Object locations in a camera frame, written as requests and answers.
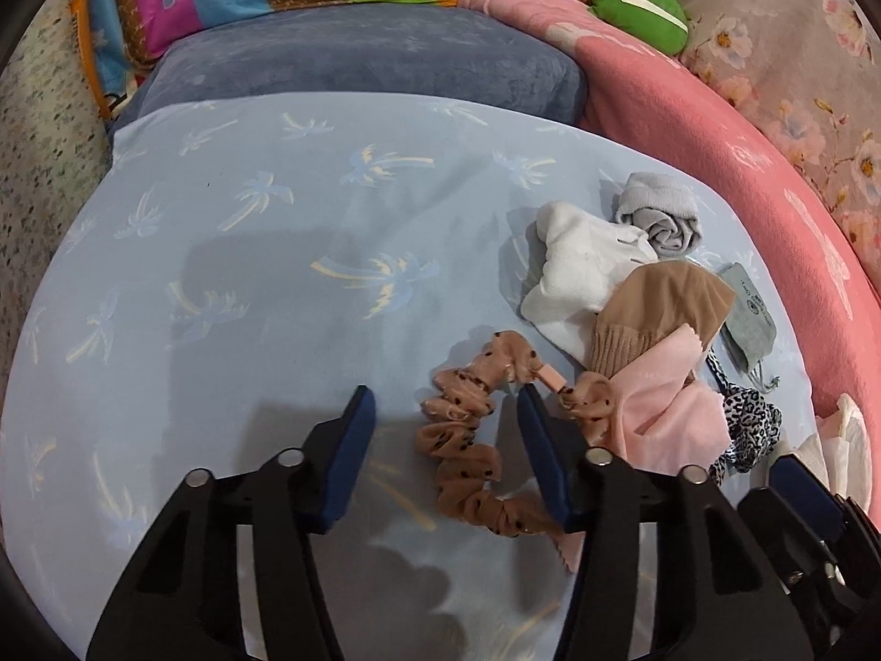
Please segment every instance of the floral bedsheet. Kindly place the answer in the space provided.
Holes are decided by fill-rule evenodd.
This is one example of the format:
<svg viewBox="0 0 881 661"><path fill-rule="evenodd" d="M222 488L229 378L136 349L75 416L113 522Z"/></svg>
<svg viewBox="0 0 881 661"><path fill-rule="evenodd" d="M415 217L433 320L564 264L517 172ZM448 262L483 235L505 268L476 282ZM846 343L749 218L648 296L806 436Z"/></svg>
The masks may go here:
<svg viewBox="0 0 881 661"><path fill-rule="evenodd" d="M853 0L680 0L680 61L786 156L881 291L881 43Z"/></svg>

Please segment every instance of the rolled gray sock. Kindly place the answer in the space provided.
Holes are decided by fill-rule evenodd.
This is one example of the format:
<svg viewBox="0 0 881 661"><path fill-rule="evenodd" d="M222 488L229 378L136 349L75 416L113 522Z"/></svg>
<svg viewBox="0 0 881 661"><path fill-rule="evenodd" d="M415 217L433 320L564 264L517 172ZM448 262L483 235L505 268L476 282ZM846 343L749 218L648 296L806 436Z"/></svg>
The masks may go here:
<svg viewBox="0 0 881 661"><path fill-rule="evenodd" d="M703 238L692 189L664 174L631 174L618 198L615 221L646 231L658 256L685 256Z"/></svg>

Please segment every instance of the white fabric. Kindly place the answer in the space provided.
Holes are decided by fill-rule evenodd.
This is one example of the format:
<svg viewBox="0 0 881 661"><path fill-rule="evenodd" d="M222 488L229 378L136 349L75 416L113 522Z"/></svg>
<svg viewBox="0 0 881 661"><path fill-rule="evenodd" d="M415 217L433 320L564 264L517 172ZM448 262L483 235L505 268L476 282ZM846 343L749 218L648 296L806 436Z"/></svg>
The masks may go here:
<svg viewBox="0 0 881 661"><path fill-rule="evenodd" d="M596 314L633 269L658 260L636 226L611 224L571 203L546 203L536 231L547 246L542 279L521 305L523 317L583 365Z"/></svg>
<svg viewBox="0 0 881 661"><path fill-rule="evenodd" d="M872 501L872 453L862 412L849 394L838 411L817 418L817 429L796 449L781 444L776 457L794 454L832 494L852 498L863 510Z"/></svg>

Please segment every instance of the pink cleaning cloth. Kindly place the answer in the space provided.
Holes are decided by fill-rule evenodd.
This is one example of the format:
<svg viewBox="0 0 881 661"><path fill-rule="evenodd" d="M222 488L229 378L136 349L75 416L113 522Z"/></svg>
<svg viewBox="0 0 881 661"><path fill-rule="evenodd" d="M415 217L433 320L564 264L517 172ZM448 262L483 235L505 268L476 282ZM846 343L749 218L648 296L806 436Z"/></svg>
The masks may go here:
<svg viewBox="0 0 881 661"><path fill-rule="evenodd" d="M700 338L682 325L618 371L606 447L639 470L665 475L687 464L711 466L731 444L722 396L701 381L682 387L702 355Z"/></svg>
<svg viewBox="0 0 881 661"><path fill-rule="evenodd" d="M575 59L590 96L583 127L675 166L734 209L796 331L817 414L847 390L881 441L881 305L816 193L756 127L675 59L575 0L459 0ZM875 487L881 454L873 457ZM881 495L869 516L881 523Z"/></svg>

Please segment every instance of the pink blanket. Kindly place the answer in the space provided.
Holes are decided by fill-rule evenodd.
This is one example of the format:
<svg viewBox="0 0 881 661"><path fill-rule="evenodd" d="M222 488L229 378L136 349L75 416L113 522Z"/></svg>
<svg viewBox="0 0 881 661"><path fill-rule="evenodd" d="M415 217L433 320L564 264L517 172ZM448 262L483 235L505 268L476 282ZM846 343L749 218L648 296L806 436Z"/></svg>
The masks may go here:
<svg viewBox="0 0 881 661"><path fill-rule="evenodd" d="M881 301L822 202L755 127L677 61L574 0L459 0L548 42L587 74L583 128L667 162L728 202L768 265L796 331L816 413L841 393L881 442ZM881 485L881 454L873 456ZM881 522L881 494L869 514Z"/></svg>

